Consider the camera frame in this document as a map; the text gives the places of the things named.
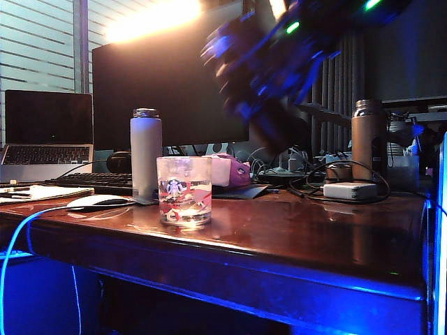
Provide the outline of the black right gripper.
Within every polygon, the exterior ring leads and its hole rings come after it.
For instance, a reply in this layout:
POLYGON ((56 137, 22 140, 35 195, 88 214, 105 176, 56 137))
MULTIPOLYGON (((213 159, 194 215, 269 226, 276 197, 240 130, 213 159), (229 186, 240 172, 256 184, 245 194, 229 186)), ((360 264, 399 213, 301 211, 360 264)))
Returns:
POLYGON ((301 102, 323 60, 335 51, 334 17, 281 17, 271 29, 245 17, 253 45, 223 62, 223 110, 241 117, 274 114, 285 97, 301 102))

